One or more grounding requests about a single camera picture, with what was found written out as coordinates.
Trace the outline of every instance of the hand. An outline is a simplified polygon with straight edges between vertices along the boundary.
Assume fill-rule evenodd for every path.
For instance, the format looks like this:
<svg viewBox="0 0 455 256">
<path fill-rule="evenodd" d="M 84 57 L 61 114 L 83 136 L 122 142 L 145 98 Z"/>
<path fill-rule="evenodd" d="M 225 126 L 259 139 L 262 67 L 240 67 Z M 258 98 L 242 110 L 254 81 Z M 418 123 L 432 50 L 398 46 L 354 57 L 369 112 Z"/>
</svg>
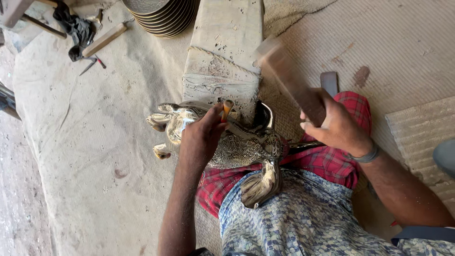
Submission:
<svg viewBox="0 0 455 256">
<path fill-rule="evenodd" d="M 221 134 L 229 128 L 229 123 L 221 123 L 222 110 L 223 103 L 216 104 L 182 131 L 178 170 L 189 172 L 191 177 L 199 179 L 215 154 Z"/>
<path fill-rule="evenodd" d="M 368 134 L 357 125 L 343 104 L 336 102 L 325 90 L 318 91 L 327 111 L 321 128 L 315 128 L 311 122 L 301 123 L 305 132 L 318 141 L 333 148 L 342 149 L 354 157 L 362 157 L 373 148 Z"/>
</svg>

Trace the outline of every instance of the blue patterned shirt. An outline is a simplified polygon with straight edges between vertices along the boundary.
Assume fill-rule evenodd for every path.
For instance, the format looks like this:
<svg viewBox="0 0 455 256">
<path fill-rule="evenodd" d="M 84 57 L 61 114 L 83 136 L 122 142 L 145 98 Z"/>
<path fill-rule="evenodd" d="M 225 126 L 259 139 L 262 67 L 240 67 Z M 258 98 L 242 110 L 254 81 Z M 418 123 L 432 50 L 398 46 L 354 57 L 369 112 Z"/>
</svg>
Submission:
<svg viewBox="0 0 455 256">
<path fill-rule="evenodd" d="M 306 170 L 282 169 L 283 190 L 258 209 L 240 201 L 242 178 L 220 211 L 222 255 L 455 255 L 455 244 L 372 235 L 354 218 L 352 190 Z M 211 255 L 205 251 L 202 255 Z"/>
</svg>

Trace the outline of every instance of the rope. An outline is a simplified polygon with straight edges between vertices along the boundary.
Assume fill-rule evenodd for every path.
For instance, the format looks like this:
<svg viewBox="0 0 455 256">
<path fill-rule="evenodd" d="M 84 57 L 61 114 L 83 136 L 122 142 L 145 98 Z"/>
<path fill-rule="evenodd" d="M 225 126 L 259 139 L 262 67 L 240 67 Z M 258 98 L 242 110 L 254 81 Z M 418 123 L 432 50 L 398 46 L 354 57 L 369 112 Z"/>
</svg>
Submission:
<svg viewBox="0 0 455 256">
<path fill-rule="evenodd" d="M 231 65 L 232 67 L 237 68 L 237 69 L 239 69 L 239 70 L 241 70 L 241 71 L 243 71 L 243 72 L 246 72 L 246 73 L 248 73 L 248 74 L 250 74 L 250 75 L 253 75 L 253 76 L 257 77 L 258 79 L 262 79 L 262 76 L 261 76 L 261 75 L 258 75 L 258 74 L 254 73 L 254 72 L 251 72 L 251 71 L 249 71 L 248 69 L 243 68 L 243 67 L 241 67 L 241 66 L 239 66 L 239 65 L 235 65 L 235 64 L 232 63 L 230 60 L 225 59 L 225 58 L 223 58 L 223 57 L 221 57 L 221 56 L 219 56 L 219 55 L 216 55 L 216 54 L 212 53 L 211 51 L 204 50 L 204 49 L 202 49 L 202 48 L 200 48 L 200 47 L 197 47 L 197 46 L 189 46 L 189 47 L 187 48 L 187 51 L 189 51 L 189 50 L 191 50 L 191 49 L 197 50 L 197 51 L 205 52 L 205 53 L 207 53 L 208 55 L 214 57 L 215 59 L 218 59 L 220 62 L 226 61 L 226 62 L 229 63 L 229 65 Z"/>
</svg>

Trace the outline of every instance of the red plaid cloth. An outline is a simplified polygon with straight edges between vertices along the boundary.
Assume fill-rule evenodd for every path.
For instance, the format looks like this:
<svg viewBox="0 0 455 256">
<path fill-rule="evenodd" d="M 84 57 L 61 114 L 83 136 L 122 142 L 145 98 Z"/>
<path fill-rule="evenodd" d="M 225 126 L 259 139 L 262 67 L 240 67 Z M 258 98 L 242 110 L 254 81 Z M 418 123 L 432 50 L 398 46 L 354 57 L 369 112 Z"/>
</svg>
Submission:
<svg viewBox="0 0 455 256">
<path fill-rule="evenodd" d="M 371 114 L 368 101 L 355 92 L 340 92 L 334 100 L 342 103 L 368 134 L 371 134 Z M 304 134 L 301 141 L 315 139 Z M 328 146 L 317 147 L 285 157 L 280 164 L 304 169 L 333 183 L 353 189 L 358 181 L 360 166 L 343 156 L 343 150 Z M 232 187 L 247 173 L 260 170 L 261 164 L 235 169 L 205 169 L 197 187 L 196 199 L 210 214 L 218 218 L 221 203 Z"/>
</svg>

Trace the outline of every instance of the brass elephant figurine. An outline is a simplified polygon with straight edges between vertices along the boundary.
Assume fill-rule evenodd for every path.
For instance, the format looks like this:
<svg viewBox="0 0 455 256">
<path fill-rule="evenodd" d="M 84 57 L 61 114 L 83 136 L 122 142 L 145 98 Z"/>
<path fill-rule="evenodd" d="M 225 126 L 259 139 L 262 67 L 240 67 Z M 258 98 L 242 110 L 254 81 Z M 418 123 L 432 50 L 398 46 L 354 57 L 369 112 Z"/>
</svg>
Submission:
<svg viewBox="0 0 455 256">
<path fill-rule="evenodd" d="M 231 126 L 219 141 L 215 155 L 208 168 L 230 169 L 262 163 L 262 172 L 248 177 L 241 184 L 242 203 L 248 208 L 257 208 L 281 190 L 282 179 L 279 162 L 289 152 L 285 138 L 274 130 L 272 110 L 261 103 L 267 120 L 253 129 L 243 127 L 229 116 Z M 157 131 L 166 132 L 167 141 L 153 147 L 160 159 L 178 153 L 182 130 L 212 107 L 210 104 L 187 101 L 181 104 L 162 103 L 159 113 L 148 116 L 147 122 Z"/>
</svg>

